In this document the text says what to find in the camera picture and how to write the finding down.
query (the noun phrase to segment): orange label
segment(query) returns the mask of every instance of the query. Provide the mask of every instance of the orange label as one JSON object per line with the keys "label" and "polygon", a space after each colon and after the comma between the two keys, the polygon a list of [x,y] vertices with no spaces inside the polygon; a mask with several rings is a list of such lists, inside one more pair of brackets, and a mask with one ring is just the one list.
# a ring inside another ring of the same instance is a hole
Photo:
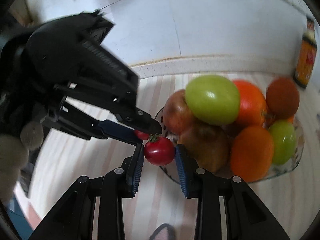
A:
{"label": "orange label", "polygon": [[307,85],[315,63],[317,49],[307,41],[302,41],[299,61],[295,78],[303,85]]}

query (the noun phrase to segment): wooden table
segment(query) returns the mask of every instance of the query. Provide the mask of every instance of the wooden table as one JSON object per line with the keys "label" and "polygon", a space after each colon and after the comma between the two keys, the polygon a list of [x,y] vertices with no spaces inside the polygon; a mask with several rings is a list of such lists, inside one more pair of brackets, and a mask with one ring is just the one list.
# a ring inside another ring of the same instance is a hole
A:
{"label": "wooden table", "polygon": [[[255,72],[219,73],[230,79],[243,78],[257,84],[265,92],[275,75]],[[137,106],[155,116],[167,98],[184,88],[199,73],[157,76],[142,79]],[[108,111],[80,102],[73,102],[95,118],[115,121]],[[310,84],[300,90],[297,118],[305,135],[305,148],[298,167],[280,177],[250,184],[260,199],[278,219],[292,240],[300,239],[320,209],[320,143],[316,131],[319,122],[320,96]],[[30,188],[30,203],[43,218],[65,190],[81,175],[90,178],[104,176],[131,156],[134,146],[113,139],[84,141],[52,130],[39,155]],[[186,200],[180,186],[172,182],[157,167],[144,163],[136,197],[123,200],[127,239],[148,239],[162,223],[177,230],[178,239],[194,238],[196,200]],[[33,218],[33,225],[39,219]],[[225,227],[222,229],[226,239]]]}

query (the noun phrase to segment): orange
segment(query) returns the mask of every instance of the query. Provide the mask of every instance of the orange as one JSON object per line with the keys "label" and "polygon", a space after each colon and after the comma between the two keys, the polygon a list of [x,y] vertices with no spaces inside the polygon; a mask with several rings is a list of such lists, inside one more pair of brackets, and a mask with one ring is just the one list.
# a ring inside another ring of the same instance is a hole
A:
{"label": "orange", "polygon": [[233,83],[240,92],[240,110],[236,123],[242,126],[262,126],[267,113],[267,103],[261,90],[246,80],[236,79]]}
{"label": "orange", "polygon": [[273,152],[270,133],[261,126],[249,126],[233,142],[230,168],[245,182],[262,179],[271,166]]}

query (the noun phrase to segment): red cherry tomato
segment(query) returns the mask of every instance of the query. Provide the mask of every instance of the red cherry tomato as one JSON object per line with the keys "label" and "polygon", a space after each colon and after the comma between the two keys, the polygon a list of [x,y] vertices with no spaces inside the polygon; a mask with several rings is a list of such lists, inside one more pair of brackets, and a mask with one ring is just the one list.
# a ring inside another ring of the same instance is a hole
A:
{"label": "red cherry tomato", "polygon": [[166,137],[150,137],[144,146],[144,156],[153,165],[163,166],[173,161],[175,150],[172,141]]}
{"label": "red cherry tomato", "polygon": [[140,140],[148,140],[149,135],[147,133],[141,132],[137,129],[134,130],[134,134],[140,139]]}

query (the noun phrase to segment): fruit bowl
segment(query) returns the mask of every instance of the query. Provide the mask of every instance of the fruit bowl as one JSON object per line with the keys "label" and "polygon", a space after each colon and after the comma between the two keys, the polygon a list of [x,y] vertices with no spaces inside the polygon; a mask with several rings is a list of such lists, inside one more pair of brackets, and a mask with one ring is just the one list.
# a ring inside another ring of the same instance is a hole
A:
{"label": "fruit bowl", "polygon": [[[162,112],[163,112],[163,108],[160,109],[159,112],[156,114],[155,119],[161,124],[162,136],[169,138],[173,142],[173,144],[176,146],[177,141],[179,139],[179,136],[171,133],[169,131],[169,129],[164,125]],[[294,154],[283,165],[272,164],[268,173],[265,175],[265,177],[262,179],[259,179],[257,181],[262,181],[262,180],[278,177],[282,174],[293,171],[298,166],[300,159],[302,157],[302,152],[303,152],[303,148],[304,148],[304,135],[303,135],[303,130],[302,130],[301,124],[296,117],[293,120],[293,126],[295,128],[296,138],[297,138],[297,145],[296,145],[296,149],[295,149]],[[169,178],[171,178],[173,181],[176,181],[176,182],[179,181],[179,176],[178,176],[175,161],[173,161],[170,164],[163,166],[161,168],[169,176]],[[225,167],[222,167],[218,172],[216,172],[215,175],[229,179],[234,174],[230,170],[229,165],[226,165]]]}

